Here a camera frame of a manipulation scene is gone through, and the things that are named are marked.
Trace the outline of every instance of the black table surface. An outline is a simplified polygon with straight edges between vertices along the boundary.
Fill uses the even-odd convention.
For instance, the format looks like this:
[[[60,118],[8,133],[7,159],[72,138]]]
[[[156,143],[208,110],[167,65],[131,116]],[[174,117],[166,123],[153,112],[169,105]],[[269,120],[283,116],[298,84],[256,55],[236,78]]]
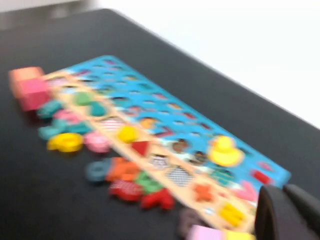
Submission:
[[[84,179],[86,164],[99,157],[87,150],[73,158],[47,151],[39,126],[28,123],[9,90],[9,70],[40,66],[51,73],[101,55],[117,56],[320,197],[316,128],[104,9],[0,32],[0,239],[178,238],[180,204],[162,213],[110,199],[107,186]]]

